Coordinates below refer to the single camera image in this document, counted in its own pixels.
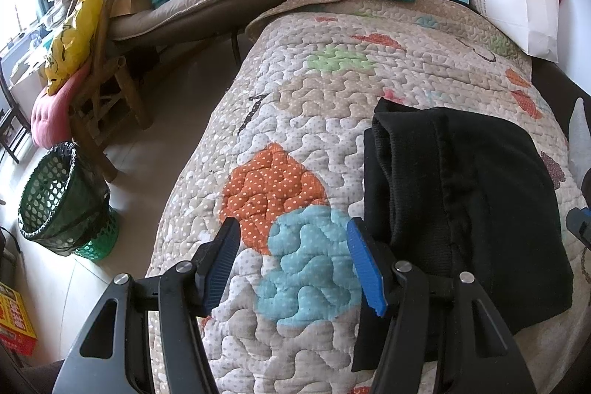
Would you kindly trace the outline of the green mesh waste basket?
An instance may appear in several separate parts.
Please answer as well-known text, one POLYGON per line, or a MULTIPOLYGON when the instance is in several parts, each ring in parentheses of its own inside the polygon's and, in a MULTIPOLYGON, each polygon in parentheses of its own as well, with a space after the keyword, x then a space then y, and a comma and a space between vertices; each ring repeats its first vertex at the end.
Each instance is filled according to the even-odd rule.
POLYGON ((106 258, 119 233, 110 189, 73 142, 53 146, 30 175, 18 208, 21 235, 49 251, 106 258))

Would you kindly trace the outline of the yellow plush toy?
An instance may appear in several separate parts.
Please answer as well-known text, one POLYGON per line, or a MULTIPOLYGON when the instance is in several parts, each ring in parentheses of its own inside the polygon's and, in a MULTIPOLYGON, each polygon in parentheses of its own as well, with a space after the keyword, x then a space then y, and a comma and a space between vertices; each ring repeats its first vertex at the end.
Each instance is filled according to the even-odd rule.
POLYGON ((55 95, 90 55, 103 0, 78 0, 54 35, 45 56, 46 92, 55 95))

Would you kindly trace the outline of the black pants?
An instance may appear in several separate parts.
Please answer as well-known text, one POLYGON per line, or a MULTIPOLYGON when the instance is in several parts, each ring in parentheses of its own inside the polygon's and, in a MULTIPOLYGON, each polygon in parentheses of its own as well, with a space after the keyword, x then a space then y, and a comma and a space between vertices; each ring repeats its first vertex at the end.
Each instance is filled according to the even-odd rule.
POLYGON ((363 134, 363 231, 424 273, 473 273, 512 333, 570 309, 553 181, 494 116, 381 99, 363 134))

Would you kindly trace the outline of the wooden chair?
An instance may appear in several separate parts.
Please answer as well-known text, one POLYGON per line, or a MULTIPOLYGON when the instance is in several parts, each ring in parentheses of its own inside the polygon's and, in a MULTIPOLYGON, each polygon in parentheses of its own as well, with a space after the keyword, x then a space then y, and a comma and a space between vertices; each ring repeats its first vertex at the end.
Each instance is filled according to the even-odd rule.
MULTIPOLYGON (((78 1, 72 1, 69 12, 74 11, 78 1)), ((97 28, 90 43, 90 69, 69 106, 69 125, 74 142, 108 182, 118 174, 105 154, 115 131, 129 119, 134 119, 141 129, 152 124, 125 57, 108 54, 107 34, 113 1, 102 0, 97 28)))

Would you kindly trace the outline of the pink cushion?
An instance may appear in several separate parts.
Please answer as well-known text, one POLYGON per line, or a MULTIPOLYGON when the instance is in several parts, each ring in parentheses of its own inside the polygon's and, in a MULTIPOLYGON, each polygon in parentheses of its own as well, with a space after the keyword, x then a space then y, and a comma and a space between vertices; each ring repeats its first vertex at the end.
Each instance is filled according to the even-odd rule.
POLYGON ((31 134, 36 146, 46 150, 72 138, 69 121, 71 101, 90 72, 91 60, 74 73, 54 95, 39 93, 31 113, 31 134))

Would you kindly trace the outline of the patterned quilted bedspread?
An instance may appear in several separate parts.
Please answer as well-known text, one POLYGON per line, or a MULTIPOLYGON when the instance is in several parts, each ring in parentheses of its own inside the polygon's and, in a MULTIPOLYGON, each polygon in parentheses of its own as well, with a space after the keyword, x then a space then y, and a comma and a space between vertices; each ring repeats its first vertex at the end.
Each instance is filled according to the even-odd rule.
POLYGON ((457 2, 287 0, 246 32, 252 49, 175 182, 148 272, 238 219, 221 303, 198 321, 218 390, 366 393, 372 373, 353 370, 361 289, 345 229, 363 214, 363 133, 378 102, 519 125, 561 214, 585 203, 568 141, 530 58, 457 2))

